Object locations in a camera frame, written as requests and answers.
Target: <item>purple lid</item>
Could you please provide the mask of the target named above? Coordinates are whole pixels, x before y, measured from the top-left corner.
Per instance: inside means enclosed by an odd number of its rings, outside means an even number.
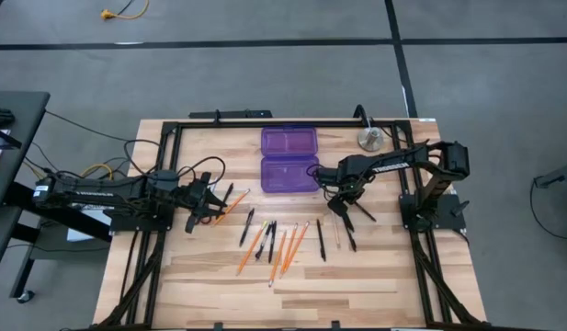
[[[316,156],[265,157],[261,161],[261,187],[266,193],[315,192],[318,184],[306,170],[317,163]]]
[[[314,128],[264,128],[261,152],[264,156],[307,156],[318,153]]]

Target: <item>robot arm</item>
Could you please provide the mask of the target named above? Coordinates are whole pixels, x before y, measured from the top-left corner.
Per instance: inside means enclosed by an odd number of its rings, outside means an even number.
[[[169,170],[120,180],[48,174],[36,183],[33,201],[40,208],[102,209],[111,218],[112,231],[166,231],[172,209],[185,208],[191,210],[186,225],[191,233],[200,218],[223,214],[210,204],[226,206],[208,189],[210,176],[205,172],[179,187],[178,174]]]
[[[431,162],[429,157],[439,158],[439,163]],[[436,215],[438,198],[450,183],[469,175],[469,154],[467,147],[457,142],[416,143],[411,148],[386,154],[350,155],[341,160],[337,168],[320,166],[310,175],[327,194],[334,196],[328,207],[343,218],[347,229],[354,231],[344,202],[362,209],[357,200],[365,192],[365,184],[373,181],[377,174],[405,168],[422,168],[433,175],[426,186],[415,192],[416,215],[431,221]]]

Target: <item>caster wheel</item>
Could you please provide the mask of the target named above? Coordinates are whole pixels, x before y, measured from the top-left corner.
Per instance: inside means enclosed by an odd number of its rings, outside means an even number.
[[[19,298],[17,298],[16,301],[19,304],[23,304],[32,300],[34,295],[36,295],[36,293],[34,293],[33,291],[24,290],[24,293],[22,293],[22,295]]]

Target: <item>gray carpet floor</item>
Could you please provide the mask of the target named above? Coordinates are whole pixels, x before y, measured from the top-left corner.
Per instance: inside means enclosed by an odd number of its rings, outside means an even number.
[[[394,2],[403,38],[567,36],[567,0]],[[134,21],[99,17],[124,3],[5,0],[0,44],[391,36],[380,0],[156,0]],[[539,228],[528,196],[533,177],[567,164],[567,44],[404,52],[419,116],[470,148],[471,176],[456,189],[471,201],[468,236],[489,320],[567,330],[567,241]],[[50,111],[127,138],[141,119],[216,108],[347,117],[360,103],[375,117],[407,116],[392,46],[0,51],[0,90],[48,91]],[[53,117],[35,142],[72,171],[122,154],[121,143]],[[29,156],[45,164],[37,150]],[[27,169],[17,180],[33,185]],[[539,218],[567,235],[567,186],[538,189],[534,201]],[[89,325],[105,255],[37,262],[28,287],[38,296],[20,305],[7,295],[23,255],[11,249],[0,268],[0,331]]]

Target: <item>orange pencil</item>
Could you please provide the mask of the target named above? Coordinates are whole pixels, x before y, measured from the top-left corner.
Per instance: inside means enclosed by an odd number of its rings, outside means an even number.
[[[305,231],[308,230],[308,226],[310,226],[310,222],[306,222],[305,225],[303,225],[303,230],[301,230],[300,238],[298,238],[298,243],[295,244],[295,247],[293,247],[293,253],[291,253],[291,256],[289,257],[289,261],[287,261],[287,268],[283,273],[287,272],[289,266],[291,266],[291,261],[293,261],[293,257],[295,257],[295,253],[298,252],[298,248],[300,248],[301,239],[303,239],[303,235],[305,234]]]
[[[212,224],[211,227],[214,227],[218,223],[220,223],[221,220],[223,220],[224,217],[226,217],[226,215],[228,215],[228,212],[230,212],[234,207],[236,207],[238,202],[240,202],[240,200],[242,200],[246,196],[246,194],[248,194],[248,192],[250,192],[250,189],[247,189],[240,197],[238,197],[238,199],[236,199],[235,202],[233,202],[230,206],[228,206],[228,208],[226,208],[226,211],[224,212],[224,214],[222,216],[218,217],[218,219],[216,220],[216,223]]]
[[[267,221],[264,221],[263,226],[261,226],[261,229],[258,231],[258,233],[256,233],[256,237],[255,237],[253,244],[250,245],[250,248],[248,248],[248,252],[246,253],[246,256],[244,256],[243,261],[240,262],[240,266],[238,266],[238,271],[236,272],[236,276],[240,275],[240,273],[242,272],[242,270],[244,268],[244,265],[246,264],[246,261],[248,260],[248,257],[250,257],[250,255],[253,253],[253,249],[255,249],[256,242],[258,242],[258,238],[261,237],[263,230],[265,230],[266,224],[267,224]]]
[[[289,253],[291,253],[291,247],[293,246],[293,239],[295,239],[295,232],[298,230],[298,224],[293,225],[293,232],[291,232],[291,239],[289,241],[289,246],[287,247],[287,253],[285,254],[285,259],[283,260],[283,266],[281,266],[281,275],[287,270],[287,261],[289,260]]]
[[[279,259],[281,258],[281,252],[283,251],[283,244],[285,243],[285,237],[287,236],[287,230],[283,233],[281,238],[281,244],[279,245],[279,251],[277,252],[277,257],[275,258],[275,264],[273,265],[273,270],[271,271],[271,278],[268,280],[268,287],[273,286],[273,281],[275,280],[275,274],[277,273],[277,267],[279,265]]]

